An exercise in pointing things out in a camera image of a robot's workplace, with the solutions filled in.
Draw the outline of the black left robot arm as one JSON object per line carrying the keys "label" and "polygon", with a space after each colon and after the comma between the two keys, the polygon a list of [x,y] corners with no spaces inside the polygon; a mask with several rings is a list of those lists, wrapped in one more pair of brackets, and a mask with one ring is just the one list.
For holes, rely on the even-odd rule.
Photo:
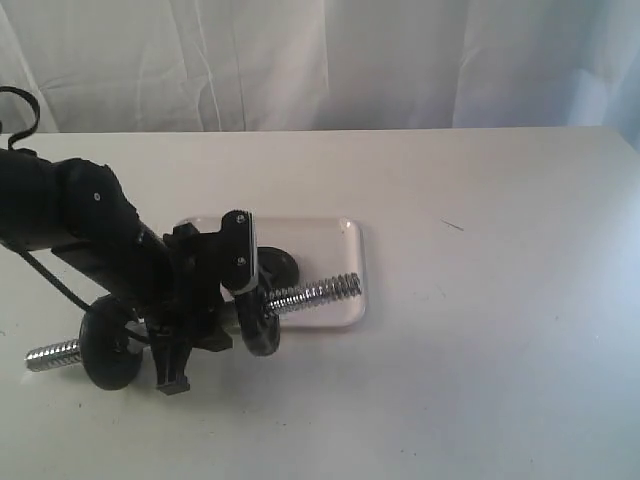
{"label": "black left robot arm", "polygon": [[191,224],[156,235],[140,219],[107,166],[75,158],[51,162],[22,151],[1,154],[1,242],[28,263],[48,250],[105,289],[86,305],[78,348],[94,384],[119,390],[142,362],[130,341],[151,351],[157,389],[186,392],[193,349],[220,333],[221,292],[258,283],[252,215],[232,210],[216,232]]}

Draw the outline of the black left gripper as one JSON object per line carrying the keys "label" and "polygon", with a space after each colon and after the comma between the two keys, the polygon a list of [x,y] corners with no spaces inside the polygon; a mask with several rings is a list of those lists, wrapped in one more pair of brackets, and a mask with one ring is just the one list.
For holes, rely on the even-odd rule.
{"label": "black left gripper", "polygon": [[220,283],[232,295],[258,284],[253,215],[227,212],[219,233],[202,233],[187,223],[160,237],[141,224],[134,251],[135,309],[146,325],[156,389],[167,396],[188,392],[185,368],[191,351],[219,353],[233,347],[217,320],[224,305]]}

